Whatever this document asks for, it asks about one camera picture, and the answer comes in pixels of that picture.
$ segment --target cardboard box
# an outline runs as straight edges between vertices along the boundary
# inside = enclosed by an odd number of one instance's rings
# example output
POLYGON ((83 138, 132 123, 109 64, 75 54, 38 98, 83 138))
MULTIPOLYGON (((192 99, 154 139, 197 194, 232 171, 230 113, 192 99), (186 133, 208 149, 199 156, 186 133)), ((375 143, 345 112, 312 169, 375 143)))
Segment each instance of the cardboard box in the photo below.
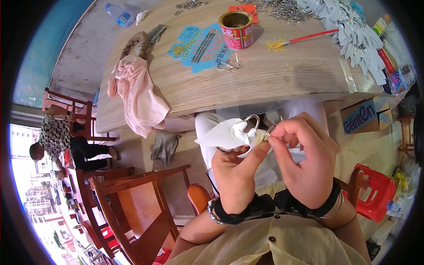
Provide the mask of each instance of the cardboard box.
POLYGON ((373 97, 340 110, 345 134, 380 131, 393 123, 386 97, 373 97))

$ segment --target tin can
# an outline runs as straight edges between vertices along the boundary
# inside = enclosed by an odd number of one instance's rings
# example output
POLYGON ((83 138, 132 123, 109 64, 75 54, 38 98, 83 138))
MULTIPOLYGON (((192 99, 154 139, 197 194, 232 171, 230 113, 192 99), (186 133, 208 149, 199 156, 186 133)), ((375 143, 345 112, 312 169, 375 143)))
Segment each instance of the tin can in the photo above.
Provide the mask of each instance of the tin can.
POLYGON ((252 16, 243 11, 231 11, 219 17, 219 26, 230 49, 244 50, 252 45, 252 20, 252 16))

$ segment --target blue wall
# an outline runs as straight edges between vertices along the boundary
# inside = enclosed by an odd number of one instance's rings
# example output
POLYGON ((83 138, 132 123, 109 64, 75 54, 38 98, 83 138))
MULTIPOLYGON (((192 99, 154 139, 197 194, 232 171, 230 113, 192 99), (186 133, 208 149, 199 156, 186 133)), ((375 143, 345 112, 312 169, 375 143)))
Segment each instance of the blue wall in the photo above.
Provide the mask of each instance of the blue wall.
POLYGON ((56 60, 71 30, 93 0, 58 0, 28 47, 15 84, 13 102, 41 109, 56 60))

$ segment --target beige shirt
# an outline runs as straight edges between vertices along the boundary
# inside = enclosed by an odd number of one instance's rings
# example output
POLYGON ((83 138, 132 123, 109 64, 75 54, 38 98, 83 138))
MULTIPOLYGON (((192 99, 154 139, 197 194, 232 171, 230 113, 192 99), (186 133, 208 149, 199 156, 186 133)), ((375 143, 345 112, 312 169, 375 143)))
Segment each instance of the beige shirt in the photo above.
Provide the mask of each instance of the beige shirt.
MULTIPOLYGON (((256 192, 273 197, 282 189, 284 184, 279 182, 259 187, 256 192)), ((276 265, 367 264, 359 253, 317 221, 275 214, 230 226, 211 243, 195 246, 166 265, 255 265, 269 251, 276 265)))

